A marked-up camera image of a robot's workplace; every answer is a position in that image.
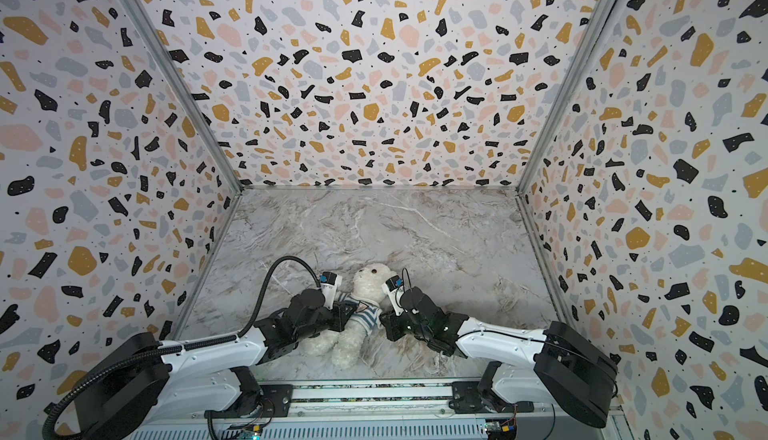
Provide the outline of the white fluffy teddy bear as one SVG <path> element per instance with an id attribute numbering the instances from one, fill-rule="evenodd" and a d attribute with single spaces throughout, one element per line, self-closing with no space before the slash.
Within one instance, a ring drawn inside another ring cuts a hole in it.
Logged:
<path id="1" fill-rule="evenodd" d="M 381 306 L 387 297 L 382 285 L 393 276 L 396 273 L 382 263 L 360 268 L 353 276 L 351 290 L 337 295 L 339 301 L 350 301 L 356 307 L 344 329 L 341 332 L 324 330 L 304 340 L 304 352 L 311 356 L 331 353 L 332 363 L 340 369 L 355 366 L 366 339 L 377 328 Z"/>

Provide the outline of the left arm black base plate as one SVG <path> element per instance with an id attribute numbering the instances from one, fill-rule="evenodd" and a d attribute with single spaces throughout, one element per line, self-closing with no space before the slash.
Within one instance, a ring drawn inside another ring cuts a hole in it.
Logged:
<path id="1" fill-rule="evenodd" d="M 245 387 L 227 408 L 207 410 L 213 419 L 283 418 L 288 415 L 294 386 L 292 384 L 258 384 Z"/>

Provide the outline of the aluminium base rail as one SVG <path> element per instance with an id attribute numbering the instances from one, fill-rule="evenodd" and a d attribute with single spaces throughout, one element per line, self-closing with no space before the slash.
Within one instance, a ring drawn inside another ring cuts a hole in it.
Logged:
<path id="1" fill-rule="evenodd" d="M 607 424 L 589 427 L 559 406 L 533 403 L 531 413 L 457 414 L 448 407 L 455 381 L 477 377 L 274 380 L 294 386 L 283 418 L 215 419 L 200 413 L 141 426 L 134 439 L 235 439 L 260 425 L 259 439 L 631 439 L 622 410 L 610 406 Z"/>

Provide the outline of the blue white striped knit sweater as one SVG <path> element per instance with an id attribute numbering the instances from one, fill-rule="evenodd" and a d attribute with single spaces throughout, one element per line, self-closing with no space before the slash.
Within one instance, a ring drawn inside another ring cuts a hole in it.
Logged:
<path id="1" fill-rule="evenodd" d="M 378 302 L 358 299 L 352 295 L 346 295 L 343 301 L 351 302 L 356 307 L 355 312 L 350 317 L 351 322 L 359 324 L 368 334 L 377 328 L 381 312 L 381 306 Z"/>

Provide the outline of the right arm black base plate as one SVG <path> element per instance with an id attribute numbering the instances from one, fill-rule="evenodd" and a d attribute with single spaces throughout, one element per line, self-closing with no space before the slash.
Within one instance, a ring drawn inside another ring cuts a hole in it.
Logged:
<path id="1" fill-rule="evenodd" d="M 482 381 L 455 381 L 451 384 L 451 389 L 452 398 L 448 407 L 457 414 L 512 414 L 531 413 L 535 410 L 532 402 L 509 403 L 502 400 Z"/>

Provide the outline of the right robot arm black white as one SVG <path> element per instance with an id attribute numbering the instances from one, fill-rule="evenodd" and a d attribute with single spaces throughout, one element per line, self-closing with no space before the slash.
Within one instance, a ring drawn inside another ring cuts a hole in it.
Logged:
<path id="1" fill-rule="evenodd" d="M 521 330 L 445 312 L 417 287 L 388 281 L 393 310 L 380 315 L 387 338 L 411 335 L 445 356 L 489 361 L 478 384 L 484 406 L 502 412 L 519 402 L 559 406 L 571 418 L 602 429 L 618 393 L 616 363 L 566 323 Z"/>

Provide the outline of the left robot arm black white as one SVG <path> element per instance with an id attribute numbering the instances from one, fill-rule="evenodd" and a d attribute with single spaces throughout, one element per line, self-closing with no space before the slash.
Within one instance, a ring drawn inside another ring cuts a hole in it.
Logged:
<path id="1" fill-rule="evenodd" d="M 123 439 L 144 423 L 186 414 L 244 416 L 262 395 L 251 367 L 283 357 L 323 331 L 342 331 L 358 306 L 340 294 L 327 307 L 320 291 L 307 289 L 244 334 L 163 342 L 136 334 L 78 382 L 80 432 L 85 439 Z"/>

